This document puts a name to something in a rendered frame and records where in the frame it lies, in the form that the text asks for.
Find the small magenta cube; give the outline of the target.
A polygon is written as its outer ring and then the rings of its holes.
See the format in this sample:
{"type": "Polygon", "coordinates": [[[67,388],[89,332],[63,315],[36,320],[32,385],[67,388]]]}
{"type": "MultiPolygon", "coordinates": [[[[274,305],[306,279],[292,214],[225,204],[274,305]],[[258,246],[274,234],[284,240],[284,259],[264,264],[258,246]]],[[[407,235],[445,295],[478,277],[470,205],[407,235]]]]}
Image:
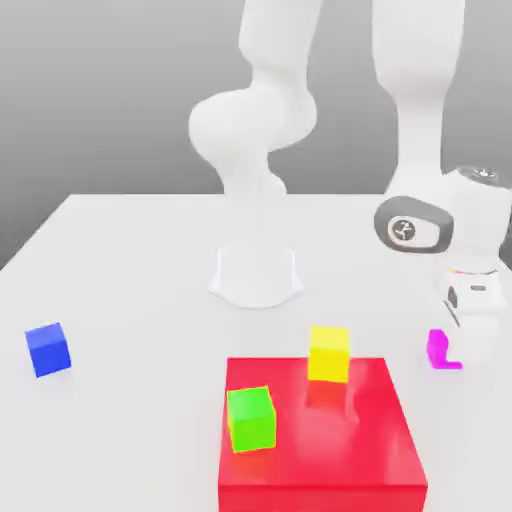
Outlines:
{"type": "Polygon", "coordinates": [[[426,353],[431,366],[438,370],[462,370],[460,361],[447,358],[449,340],[442,329],[431,329],[428,334],[426,353]]]}

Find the small green cube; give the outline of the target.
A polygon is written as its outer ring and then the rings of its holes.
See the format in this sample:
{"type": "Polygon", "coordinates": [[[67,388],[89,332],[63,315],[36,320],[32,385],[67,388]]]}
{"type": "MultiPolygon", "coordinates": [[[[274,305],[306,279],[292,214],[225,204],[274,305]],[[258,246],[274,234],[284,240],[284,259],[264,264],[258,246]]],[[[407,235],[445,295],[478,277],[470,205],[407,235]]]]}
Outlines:
{"type": "Polygon", "coordinates": [[[276,447],[277,412],[267,386],[228,390],[226,399],[234,453],[276,447]]]}

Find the large red box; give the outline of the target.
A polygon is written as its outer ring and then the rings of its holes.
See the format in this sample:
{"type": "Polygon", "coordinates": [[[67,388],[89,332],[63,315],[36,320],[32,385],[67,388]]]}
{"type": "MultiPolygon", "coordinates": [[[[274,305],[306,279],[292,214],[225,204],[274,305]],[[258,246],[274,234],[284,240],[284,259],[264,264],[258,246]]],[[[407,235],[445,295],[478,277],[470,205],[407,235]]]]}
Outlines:
{"type": "Polygon", "coordinates": [[[427,478],[386,361],[355,358],[347,385],[304,358],[230,358],[225,387],[267,386],[273,449],[236,454],[224,430],[219,512],[423,512],[427,478]]]}

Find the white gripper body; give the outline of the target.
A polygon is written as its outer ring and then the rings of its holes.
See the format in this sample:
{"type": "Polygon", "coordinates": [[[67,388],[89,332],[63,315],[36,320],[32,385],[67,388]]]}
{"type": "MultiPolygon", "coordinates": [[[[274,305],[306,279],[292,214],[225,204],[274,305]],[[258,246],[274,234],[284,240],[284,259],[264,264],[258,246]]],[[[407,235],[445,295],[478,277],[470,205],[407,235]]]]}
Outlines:
{"type": "Polygon", "coordinates": [[[501,330],[501,318],[496,312],[464,312],[444,300],[448,338],[447,356],[463,367],[487,363],[495,351],[501,330]]]}

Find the small yellow cube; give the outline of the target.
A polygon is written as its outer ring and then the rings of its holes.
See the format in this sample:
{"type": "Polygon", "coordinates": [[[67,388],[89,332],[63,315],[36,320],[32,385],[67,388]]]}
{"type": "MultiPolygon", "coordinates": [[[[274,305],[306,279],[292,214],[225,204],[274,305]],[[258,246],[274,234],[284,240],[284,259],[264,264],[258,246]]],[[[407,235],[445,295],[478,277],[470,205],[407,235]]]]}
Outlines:
{"type": "Polygon", "coordinates": [[[341,327],[313,326],[308,359],[308,379],[347,383],[349,367],[349,330],[341,327]]]}

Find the small blue cube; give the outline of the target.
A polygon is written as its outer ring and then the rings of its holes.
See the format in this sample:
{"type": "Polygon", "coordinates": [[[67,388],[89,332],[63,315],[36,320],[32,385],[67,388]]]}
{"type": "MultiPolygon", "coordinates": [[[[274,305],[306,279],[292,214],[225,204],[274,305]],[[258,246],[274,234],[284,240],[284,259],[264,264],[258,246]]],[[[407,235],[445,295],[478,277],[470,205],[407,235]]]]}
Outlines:
{"type": "Polygon", "coordinates": [[[25,338],[37,378],[71,367],[69,348],[60,323],[28,330],[25,338]]]}

